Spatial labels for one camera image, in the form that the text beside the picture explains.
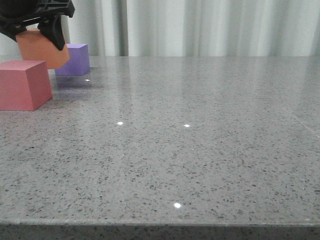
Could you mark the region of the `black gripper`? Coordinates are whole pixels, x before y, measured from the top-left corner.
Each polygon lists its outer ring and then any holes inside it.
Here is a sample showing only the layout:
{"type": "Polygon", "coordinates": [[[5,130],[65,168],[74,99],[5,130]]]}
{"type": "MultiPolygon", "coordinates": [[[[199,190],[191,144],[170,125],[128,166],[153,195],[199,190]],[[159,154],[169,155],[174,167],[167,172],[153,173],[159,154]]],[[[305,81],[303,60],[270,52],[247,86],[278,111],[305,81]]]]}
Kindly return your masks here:
{"type": "Polygon", "coordinates": [[[65,39],[61,15],[73,17],[71,0],[2,0],[0,2],[0,32],[13,41],[27,30],[25,26],[39,23],[40,33],[62,51],[65,39]]]}

